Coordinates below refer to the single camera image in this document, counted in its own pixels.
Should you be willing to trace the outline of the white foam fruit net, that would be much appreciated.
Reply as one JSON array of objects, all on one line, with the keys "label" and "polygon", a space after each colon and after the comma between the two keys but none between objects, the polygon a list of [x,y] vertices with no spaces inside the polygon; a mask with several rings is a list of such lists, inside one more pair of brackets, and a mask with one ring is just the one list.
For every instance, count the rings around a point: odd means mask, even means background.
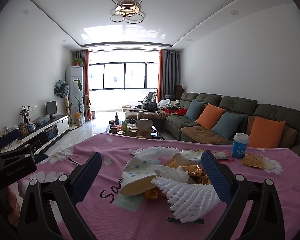
[{"label": "white foam fruit net", "polygon": [[181,183],[159,176],[152,179],[152,184],[166,194],[173,217],[181,223],[203,218],[221,202],[212,185]]}]

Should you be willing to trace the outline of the gold foil snack bag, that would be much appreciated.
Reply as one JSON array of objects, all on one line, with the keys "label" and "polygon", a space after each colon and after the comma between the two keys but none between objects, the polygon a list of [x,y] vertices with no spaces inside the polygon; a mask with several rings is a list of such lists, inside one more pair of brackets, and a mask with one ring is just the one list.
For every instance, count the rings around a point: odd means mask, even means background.
[{"label": "gold foil snack bag", "polygon": [[181,166],[184,172],[189,173],[188,183],[190,184],[203,184],[203,185],[211,185],[211,181],[209,180],[207,174],[204,169],[199,165],[186,165]]}]

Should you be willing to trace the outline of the crushed paper cup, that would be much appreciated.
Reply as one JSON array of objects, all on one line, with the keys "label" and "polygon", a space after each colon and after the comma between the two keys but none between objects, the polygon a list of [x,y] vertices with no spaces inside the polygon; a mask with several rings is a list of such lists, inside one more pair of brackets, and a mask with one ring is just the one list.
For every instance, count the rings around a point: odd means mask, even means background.
[{"label": "crushed paper cup", "polygon": [[152,180],[157,176],[153,166],[159,165],[159,159],[130,159],[123,169],[120,193],[124,196],[136,196],[155,188]]}]

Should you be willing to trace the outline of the orange peel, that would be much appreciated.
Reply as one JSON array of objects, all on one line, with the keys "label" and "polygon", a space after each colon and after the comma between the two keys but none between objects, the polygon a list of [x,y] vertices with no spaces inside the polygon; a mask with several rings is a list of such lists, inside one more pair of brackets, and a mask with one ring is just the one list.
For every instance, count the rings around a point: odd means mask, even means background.
[{"label": "orange peel", "polygon": [[143,193],[144,197],[148,200],[158,200],[161,198],[165,198],[166,194],[164,194],[159,188],[155,187],[151,190],[147,190]]}]

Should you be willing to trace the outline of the white tv cabinet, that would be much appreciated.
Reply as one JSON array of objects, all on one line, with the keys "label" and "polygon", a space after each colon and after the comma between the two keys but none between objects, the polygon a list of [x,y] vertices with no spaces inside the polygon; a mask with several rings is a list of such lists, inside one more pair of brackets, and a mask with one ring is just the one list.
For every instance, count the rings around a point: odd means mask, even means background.
[{"label": "white tv cabinet", "polygon": [[34,154],[45,152],[68,132],[68,116],[57,115],[44,125],[37,126],[35,131],[22,135],[11,147],[3,148],[1,153],[13,151],[27,144],[31,146]]}]

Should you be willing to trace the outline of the brown flat sachet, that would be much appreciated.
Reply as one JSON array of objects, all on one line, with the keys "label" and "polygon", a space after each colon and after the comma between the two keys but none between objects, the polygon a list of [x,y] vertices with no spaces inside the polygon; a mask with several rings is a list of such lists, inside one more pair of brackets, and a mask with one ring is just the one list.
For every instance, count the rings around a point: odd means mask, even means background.
[{"label": "brown flat sachet", "polygon": [[263,169],[263,156],[253,155],[246,152],[244,158],[241,159],[241,164],[254,167],[254,168]]}]

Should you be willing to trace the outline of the small black monitor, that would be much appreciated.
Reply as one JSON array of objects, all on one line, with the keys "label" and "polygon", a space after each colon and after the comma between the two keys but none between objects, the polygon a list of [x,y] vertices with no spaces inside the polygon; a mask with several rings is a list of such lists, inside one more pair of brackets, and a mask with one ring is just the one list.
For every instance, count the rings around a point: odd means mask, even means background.
[{"label": "small black monitor", "polygon": [[57,113],[57,103],[56,101],[50,101],[45,103],[46,113],[50,116],[50,119],[53,120],[53,115]]}]

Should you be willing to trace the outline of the blue pillow near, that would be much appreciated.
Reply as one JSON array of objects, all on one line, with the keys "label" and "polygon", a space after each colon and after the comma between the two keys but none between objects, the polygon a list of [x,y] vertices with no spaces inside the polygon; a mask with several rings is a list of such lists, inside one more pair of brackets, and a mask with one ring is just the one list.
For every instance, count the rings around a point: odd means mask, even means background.
[{"label": "blue pillow near", "polygon": [[224,139],[230,139],[241,123],[242,118],[241,115],[225,112],[211,129],[211,132],[220,135]]}]

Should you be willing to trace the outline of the blue pillow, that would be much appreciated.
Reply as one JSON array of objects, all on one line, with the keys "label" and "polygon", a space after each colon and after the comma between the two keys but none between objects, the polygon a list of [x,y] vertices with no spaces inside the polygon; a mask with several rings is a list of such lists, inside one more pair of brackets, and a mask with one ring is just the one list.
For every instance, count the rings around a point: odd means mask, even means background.
[{"label": "blue pillow", "polygon": [[192,121],[196,121],[203,107],[203,102],[193,99],[185,114],[185,117]]},{"label": "blue pillow", "polygon": [[230,139],[241,123],[242,118],[241,115],[225,112],[211,129],[211,132],[220,135],[224,139]]}]

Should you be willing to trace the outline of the white standing air conditioner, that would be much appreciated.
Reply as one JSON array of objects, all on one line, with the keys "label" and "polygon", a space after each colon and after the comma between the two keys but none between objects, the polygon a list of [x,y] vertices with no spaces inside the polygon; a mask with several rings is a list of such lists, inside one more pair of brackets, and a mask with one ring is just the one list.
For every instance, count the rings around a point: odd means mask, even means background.
[{"label": "white standing air conditioner", "polygon": [[83,106],[80,105],[80,100],[83,96],[83,92],[79,89],[78,81],[83,84],[83,67],[81,66],[69,66],[66,68],[66,82],[69,85],[69,103],[72,104],[70,107],[71,120],[73,124],[77,124],[76,113],[83,112]]}]

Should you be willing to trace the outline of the green sectional sofa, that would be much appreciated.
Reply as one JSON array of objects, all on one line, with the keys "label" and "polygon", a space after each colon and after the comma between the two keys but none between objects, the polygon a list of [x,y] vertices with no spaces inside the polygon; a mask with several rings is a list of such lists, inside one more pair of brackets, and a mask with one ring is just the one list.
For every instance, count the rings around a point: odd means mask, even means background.
[{"label": "green sectional sofa", "polygon": [[176,139],[232,144],[236,133],[252,135],[253,146],[289,148],[300,156],[300,111],[219,94],[183,93],[183,114],[171,114],[165,128]]}]

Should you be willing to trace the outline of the orange pillow far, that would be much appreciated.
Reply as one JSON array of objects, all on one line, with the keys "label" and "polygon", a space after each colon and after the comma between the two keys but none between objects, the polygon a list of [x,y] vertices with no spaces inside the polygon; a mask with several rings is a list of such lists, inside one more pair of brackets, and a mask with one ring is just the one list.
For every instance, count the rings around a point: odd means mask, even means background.
[{"label": "orange pillow far", "polygon": [[224,113],[225,109],[209,103],[196,120],[196,123],[198,123],[200,126],[203,126],[207,130],[211,130]]}]

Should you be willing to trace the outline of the coffee table with jars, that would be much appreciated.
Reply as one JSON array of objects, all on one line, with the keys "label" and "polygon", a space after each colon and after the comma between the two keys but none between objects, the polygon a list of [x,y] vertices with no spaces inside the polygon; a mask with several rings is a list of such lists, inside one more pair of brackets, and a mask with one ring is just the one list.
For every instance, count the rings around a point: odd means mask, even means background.
[{"label": "coffee table with jars", "polygon": [[[137,136],[138,129],[136,127],[136,121],[137,120],[134,119],[119,121],[119,125],[115,125],[115,121],[110,121],[109,125],[106,128],[106,132],[117,135],[125,135],[128,137],[143,138],[142,136]],[[154,125],[152,126],[151,135],[151,139],[164,139],[164,137],[160,135],[159,131],[154,127]]]}]

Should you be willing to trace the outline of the right orange grey curtain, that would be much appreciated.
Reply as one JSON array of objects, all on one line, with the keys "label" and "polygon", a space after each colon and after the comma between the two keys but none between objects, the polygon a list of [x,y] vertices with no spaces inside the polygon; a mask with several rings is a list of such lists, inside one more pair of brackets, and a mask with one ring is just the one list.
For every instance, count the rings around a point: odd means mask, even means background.
[{"label": "right orange grey curtain", "polygon": [[180,84],[180,53],[176,50],[161,49],[157,102],[174,95],[174,87]]}]

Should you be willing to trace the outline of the black window frame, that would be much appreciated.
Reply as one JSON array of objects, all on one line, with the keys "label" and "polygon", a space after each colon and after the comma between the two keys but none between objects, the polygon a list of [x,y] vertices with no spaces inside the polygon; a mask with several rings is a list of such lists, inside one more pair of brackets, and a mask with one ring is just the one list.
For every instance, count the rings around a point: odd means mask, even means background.
[{"label": "black window frame", "polygon": [[94,63],[88,67],[89,90],[156,89],[158,74],[155,62]]}]

